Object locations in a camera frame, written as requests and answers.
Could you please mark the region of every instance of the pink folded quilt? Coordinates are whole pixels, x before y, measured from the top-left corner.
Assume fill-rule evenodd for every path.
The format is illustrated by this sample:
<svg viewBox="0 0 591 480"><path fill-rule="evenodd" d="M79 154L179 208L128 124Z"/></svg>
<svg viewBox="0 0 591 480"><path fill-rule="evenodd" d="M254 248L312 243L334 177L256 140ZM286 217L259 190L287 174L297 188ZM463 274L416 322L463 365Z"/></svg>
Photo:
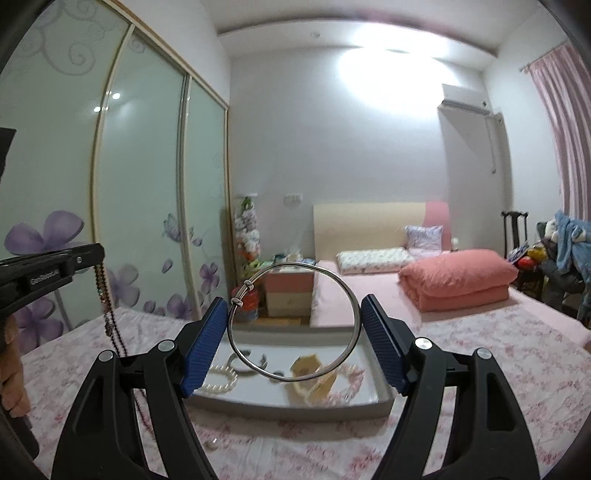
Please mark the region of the pink folded quilt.
<svg viewBox="0 0 591 480"><path fill-rule="evenodd" d="M464 250L404 267L402 289L421 312L456 310L506 300L517 269L492 250Z"/></svg>

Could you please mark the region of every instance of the blue gripper pad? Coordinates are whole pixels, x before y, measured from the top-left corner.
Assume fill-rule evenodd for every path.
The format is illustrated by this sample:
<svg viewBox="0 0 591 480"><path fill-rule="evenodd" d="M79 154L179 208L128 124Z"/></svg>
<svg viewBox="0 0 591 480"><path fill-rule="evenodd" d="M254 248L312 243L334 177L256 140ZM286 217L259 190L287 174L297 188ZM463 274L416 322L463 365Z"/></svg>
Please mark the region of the blue gripper pad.
<svg viewBox="0 0 591 480"><path fill-rule="evenodd" d="M373 294L361 301L361 323L365 329L379 366L388 381L401 395L407 395L410 382L404 366L402 349L386 325L387 315Z"/></svg>
<svg viewBox="0 0 591 480"><path fill-rule="evenodd" d="M183 397L189 397L193 390L203 385L217 347L228 327L228 317L228 303L216 298L203 316L203 327L185 356L185 372L180 385Z"/></svg>

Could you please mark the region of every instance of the tray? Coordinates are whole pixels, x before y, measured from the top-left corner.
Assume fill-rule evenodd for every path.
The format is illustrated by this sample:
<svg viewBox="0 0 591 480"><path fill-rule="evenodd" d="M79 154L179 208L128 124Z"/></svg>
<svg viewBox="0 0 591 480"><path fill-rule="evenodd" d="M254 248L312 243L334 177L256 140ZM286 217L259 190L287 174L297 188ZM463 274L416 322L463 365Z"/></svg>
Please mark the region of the tray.
<svg viewBox="0 0 591 480"><path fill-rule="evenodd" d="M349 343L352 327L308 326L237 326L234 330L240 349L250 349L250 359L259 364L262 354L267 356L267 371L282 370L291 375L290 367L302 355L315 353L327 365L339 356ZM227 336L222 339L212 365L224 365L232 348ZM236 387L228 393L215 395L195 390L185 400L188 407L264 420L335 422L387 417L392 410L396 391L391 388L379 367L369 339L362 331L351 356L346 360L365 370L359 392L345 406L308 406L293 390L293 386L272 382L262 375L240 376ZM246 368L239 359L233 366ZM206 383L225 383L218 375L208 375ZM348 386L339 376L332 387L338 391Z"/></svg>

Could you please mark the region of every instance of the air conditioner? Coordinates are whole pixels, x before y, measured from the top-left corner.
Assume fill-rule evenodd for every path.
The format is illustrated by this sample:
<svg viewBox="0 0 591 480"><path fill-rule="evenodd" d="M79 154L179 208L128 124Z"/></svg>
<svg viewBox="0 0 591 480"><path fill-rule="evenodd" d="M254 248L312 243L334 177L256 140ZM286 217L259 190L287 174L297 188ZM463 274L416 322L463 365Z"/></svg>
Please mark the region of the air conditioner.
<svg viewBox="0 0 591 480"><path fill-rule="evenodd" d="M440 108L460 109L485 116L491 114L488 97L484 92L445 84L442 87L443 101L439 106Z"/></svg>

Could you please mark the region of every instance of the sliding wardrobe door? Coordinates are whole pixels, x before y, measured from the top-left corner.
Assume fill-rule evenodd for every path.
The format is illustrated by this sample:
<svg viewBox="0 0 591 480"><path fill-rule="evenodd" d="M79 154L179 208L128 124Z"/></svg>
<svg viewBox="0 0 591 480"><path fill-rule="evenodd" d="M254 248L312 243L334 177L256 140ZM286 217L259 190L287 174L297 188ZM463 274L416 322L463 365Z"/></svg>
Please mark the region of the sliding wardrobe door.
<svg viewBox="0 0 591 480"><path fill-rule="evenodd" d="M228 297L229 238L224 170L225 109L193 81L186 129L184 190L187 226L194 229L190 256L201 310Z"/></svg>
<svg viewBox="0 0 591 480"><path fill-rule="evenodd" d="M56 0L0 74L0 127L17 130L0 181L0 258L92 240L95 109L127 28L100 2ZM91 269L18 313L21 349L100 312Z"/></svg>
<svg viewBox="0 0 591 480"><path fill-rule="evenodd" d="M105 111L96 204L115 304L189 319L176 185L183 82L182 72L132 35Z"/></svg>

